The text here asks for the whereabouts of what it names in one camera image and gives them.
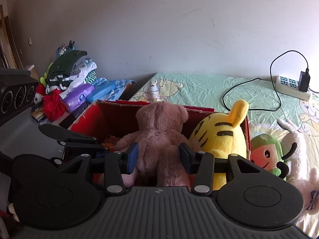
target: purple tissue pack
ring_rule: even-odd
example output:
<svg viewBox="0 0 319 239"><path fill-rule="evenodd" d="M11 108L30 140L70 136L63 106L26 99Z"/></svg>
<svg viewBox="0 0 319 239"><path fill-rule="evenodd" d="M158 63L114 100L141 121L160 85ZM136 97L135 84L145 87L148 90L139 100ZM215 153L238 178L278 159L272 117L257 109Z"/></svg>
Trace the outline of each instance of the purple tissue pack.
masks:
<svg viewBox="0 0 319 239"><path fill-rule="evenodd" d="M60 101L68 112L73 112L87 100L87 96L92 91L94 91L93 85L83 83L74 88L63 100L61 99Z"/></svg>

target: black power adapter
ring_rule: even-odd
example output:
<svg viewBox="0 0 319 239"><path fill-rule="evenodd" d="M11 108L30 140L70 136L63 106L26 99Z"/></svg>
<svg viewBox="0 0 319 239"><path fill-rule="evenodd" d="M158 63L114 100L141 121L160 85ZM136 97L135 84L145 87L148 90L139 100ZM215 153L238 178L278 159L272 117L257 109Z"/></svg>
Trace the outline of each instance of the black power adapter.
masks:
<svg viewBox="0 0 319 239"><path fill-rule="evenodd" d="M298 90L301 92L307 92L310 82L309 68L305 72L300 72Z"/></svg>

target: yellow plush toy's ear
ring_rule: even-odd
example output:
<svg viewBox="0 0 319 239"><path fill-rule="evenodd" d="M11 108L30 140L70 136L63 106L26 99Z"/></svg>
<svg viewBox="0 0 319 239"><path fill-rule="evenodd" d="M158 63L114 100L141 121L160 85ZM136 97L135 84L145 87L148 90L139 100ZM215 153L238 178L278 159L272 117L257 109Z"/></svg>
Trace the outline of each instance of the yellow plush toy's ear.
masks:
<svg viewBox="0 0 319 239"><path fill-rule="evenodd" d="M228 122L232 123L233 127L237 127L242 123L247 115L249 108L248 102L244 100L238 100L232 106L228 115Z"/></svg>

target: green and red plush toy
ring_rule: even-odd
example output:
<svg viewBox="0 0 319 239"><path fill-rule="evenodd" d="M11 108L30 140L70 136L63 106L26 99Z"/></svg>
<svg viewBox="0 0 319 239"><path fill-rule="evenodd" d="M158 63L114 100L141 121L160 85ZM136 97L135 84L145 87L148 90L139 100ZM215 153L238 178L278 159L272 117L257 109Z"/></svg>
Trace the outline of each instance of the green and red plush toy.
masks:
<svg viewBox="0 0 319 239"><path fill-rule="evenodd" d="M269 134L261 134L254 137L250 144L250 160L253 163L282 179L286 178L289 168L284 163L284 160L289 158L295 152L296 148L291 148L291 150L283 156L279 140Z"/></svg>

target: ribbed black surface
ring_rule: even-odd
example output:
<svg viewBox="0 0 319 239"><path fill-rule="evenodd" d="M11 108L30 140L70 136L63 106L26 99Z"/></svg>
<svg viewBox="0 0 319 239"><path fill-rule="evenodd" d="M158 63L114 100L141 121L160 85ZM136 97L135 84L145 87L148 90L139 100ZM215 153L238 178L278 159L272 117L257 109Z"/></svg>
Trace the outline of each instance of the ribbed black surface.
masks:
<svg viewBox="0 0 319 239"><path fill-rule="evenodd" d="M208 197L196 197L185 187L134 187L127 195L109 198L83 224L61 230L24 227L14 239L297 239L308 238L296 227L254 231L232 223Z"/></svg>

